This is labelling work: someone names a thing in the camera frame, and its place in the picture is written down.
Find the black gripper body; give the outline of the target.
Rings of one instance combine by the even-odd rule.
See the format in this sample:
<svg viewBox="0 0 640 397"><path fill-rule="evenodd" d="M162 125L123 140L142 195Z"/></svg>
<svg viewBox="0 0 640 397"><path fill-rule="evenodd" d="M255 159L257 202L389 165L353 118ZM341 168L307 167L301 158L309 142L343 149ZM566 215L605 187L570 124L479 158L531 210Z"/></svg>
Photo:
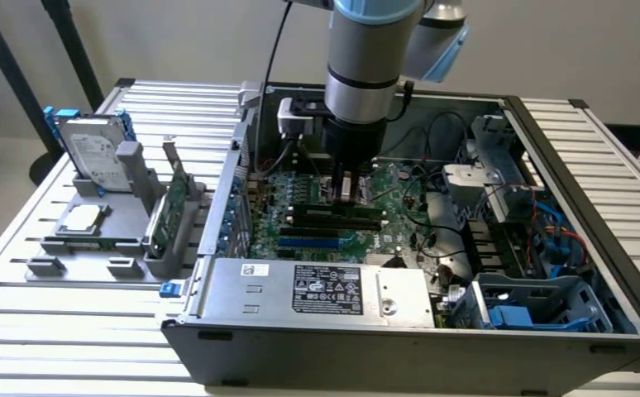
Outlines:
<svg viewBox="0 0 640 397"><path fill-rule="evenodd" d="M341 166L358 166L381 150L385 119L369 124L345 122L331 117L322 120L322 148Z"/></svg>

